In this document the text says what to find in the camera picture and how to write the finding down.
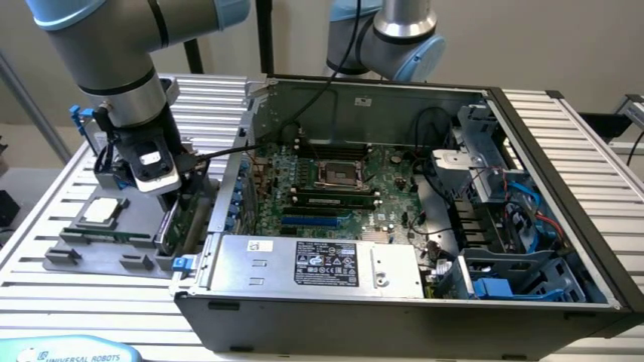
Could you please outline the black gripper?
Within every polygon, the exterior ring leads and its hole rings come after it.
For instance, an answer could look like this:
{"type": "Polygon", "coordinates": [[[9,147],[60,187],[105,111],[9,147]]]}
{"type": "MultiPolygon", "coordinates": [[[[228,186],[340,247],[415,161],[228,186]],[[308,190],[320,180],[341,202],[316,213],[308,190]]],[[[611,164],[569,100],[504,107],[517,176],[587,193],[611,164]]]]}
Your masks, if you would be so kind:
{"type": "Polygon", "coordinates": [[[183,145],[169,109],[143,124],[116,127],[112,143],[144,194],[161,196],[201,187],[205,163],[183,145]]]}

